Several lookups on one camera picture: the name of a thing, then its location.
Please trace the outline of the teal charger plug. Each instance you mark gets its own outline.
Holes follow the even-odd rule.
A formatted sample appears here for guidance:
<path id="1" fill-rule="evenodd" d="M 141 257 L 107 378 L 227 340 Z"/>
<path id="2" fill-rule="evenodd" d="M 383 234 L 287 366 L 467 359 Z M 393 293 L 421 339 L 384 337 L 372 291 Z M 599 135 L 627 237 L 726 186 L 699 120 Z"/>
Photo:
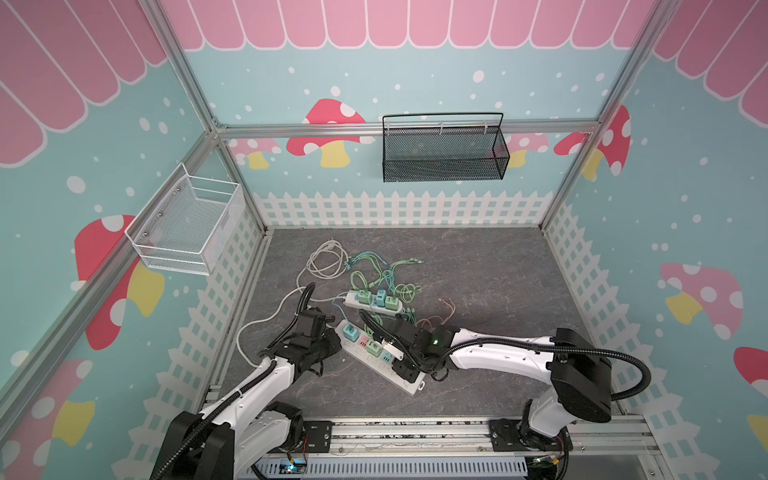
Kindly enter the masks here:
<path id="1" fill-rule="evenodd" d="M 384 308 L 387 302 L 387 292 L 384 289 L 379 289 L 374 298 L 374 305 L 380 308 Z"/>
<path id="2" fill-rule="evenodd" d="M 344 337 L 351 342 L 357 342 L 361 334 L 359 329 L 352 324 L 347 324 L 343 328 L 342 333 Z"/>

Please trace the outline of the green charger plug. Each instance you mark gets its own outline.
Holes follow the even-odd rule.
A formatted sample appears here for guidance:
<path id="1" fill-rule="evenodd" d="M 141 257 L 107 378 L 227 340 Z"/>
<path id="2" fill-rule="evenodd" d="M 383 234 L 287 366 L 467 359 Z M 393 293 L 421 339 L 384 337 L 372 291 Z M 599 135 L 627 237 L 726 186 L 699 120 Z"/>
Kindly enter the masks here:
<path id="1" fill-rule="evenodd" d="M 401 301 L 396 297 L 387 296 L 385 298 L 385 308 L 388 311 L 398 312 L 402 308 Z"/>
<path id="2" fill-rule="evenodd" d="M 370 305 L 372 302 L 372 293 L 368 290 L 359 290 L 356 293 L 356 300 L 363 305 Z"/>
<path id="3" fill-rule="evenodd" d="M 373 357 L 378 358 L 381 355 L 383 348 L 378 342 L 369 340 L 366 344 L 366 351 Z"/>

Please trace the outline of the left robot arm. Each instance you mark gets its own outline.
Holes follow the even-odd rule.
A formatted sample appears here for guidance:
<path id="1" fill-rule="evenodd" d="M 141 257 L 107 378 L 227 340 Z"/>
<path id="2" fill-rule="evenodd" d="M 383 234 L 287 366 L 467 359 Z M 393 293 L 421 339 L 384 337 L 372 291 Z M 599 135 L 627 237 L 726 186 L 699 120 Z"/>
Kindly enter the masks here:
<path id="1" fill-rule="evenodd" d="M 341 351 L 334 317 L 309 305 L 314 290 L 313 283 L 303 289 L 293 320 L 245 380 L 200 412 L 171 421 L 152 479 L 237 479 L 271 450 L 303 445 L 302 411 L 276 397 L 306 372 L 322 376 L 325 361 Z"/>

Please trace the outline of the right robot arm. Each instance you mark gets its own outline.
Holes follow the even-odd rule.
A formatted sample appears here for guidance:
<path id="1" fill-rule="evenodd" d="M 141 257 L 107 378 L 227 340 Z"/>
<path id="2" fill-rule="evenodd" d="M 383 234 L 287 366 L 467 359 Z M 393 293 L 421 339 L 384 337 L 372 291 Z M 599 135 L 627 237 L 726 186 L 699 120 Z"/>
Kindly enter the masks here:
<path id="1" fill-rule="evenodd" d="M 512 432 L 496 434 L 527 450 L 568 449 L 570 424 L 608 423 L 614 402 L 642 393 L 652 380 L 640 359 L 596 348 L 568 328 L 551 336 L 514 338 L 446 326 L 428 331 L 397 320 L 374 338 L 397 351 L 393 370 L 407 381 L 418 373 L 442 381 L 454 370 L 490 370 L 545 384 L 543 394 L 526 401 Z"/>

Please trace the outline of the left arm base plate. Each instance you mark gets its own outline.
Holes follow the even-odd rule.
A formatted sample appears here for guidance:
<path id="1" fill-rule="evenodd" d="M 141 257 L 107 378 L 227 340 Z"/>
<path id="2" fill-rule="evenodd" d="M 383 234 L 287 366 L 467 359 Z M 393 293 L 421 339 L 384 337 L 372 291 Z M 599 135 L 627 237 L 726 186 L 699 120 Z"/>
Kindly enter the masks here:
<path id="1" fill-rule="evenodd" d="M 296 440 L 289 441 L 289 452 L 329 453 L 334 423 L 331 421 L 307 421 L 299 429 Z"/>

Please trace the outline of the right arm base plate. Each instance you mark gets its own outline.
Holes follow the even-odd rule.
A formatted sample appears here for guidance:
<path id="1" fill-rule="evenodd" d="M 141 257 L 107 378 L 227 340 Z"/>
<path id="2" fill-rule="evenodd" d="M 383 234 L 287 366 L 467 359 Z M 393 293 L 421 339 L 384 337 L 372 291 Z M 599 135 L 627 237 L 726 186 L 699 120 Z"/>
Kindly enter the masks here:
<path id="1" fill-rule="evenodd" d="M 570 452 L 573 443 L 564 427 L 555 437 L 546 437 L 522 426 L 521 420 L 495 419 L 488 422 L 494 452 Z"/>

